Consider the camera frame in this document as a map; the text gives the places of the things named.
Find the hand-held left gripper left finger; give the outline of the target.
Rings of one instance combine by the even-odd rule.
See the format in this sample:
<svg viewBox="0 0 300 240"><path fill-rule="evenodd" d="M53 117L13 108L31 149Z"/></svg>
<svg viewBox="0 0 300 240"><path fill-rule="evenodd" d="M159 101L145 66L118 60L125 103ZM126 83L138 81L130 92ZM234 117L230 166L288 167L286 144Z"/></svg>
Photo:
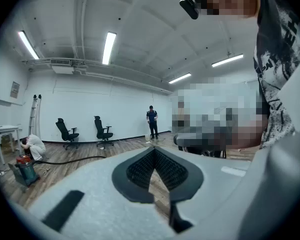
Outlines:
<svg viewBox="0 0 300 240"><path fill-rule="evenodd" d="M175 236L155 205L131 202L114 187L114 168L144 149L89 162L48 188L29 207L39 220L70 191L83 198L60 233L71 240L165 240Z"/></svg>

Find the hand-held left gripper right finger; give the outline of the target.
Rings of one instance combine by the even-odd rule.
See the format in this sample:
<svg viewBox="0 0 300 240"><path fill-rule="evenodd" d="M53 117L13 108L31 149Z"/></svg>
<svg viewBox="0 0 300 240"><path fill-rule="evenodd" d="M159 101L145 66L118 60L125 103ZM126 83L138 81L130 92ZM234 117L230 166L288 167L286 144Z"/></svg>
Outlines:
<svg viewBox="0 0 300 240"><path fill-rule="evenodd" d="M225 215L217 210L238 186L247 161L154 149L154 169L169 191L169 222L159 233L221 233Z"/></svg>

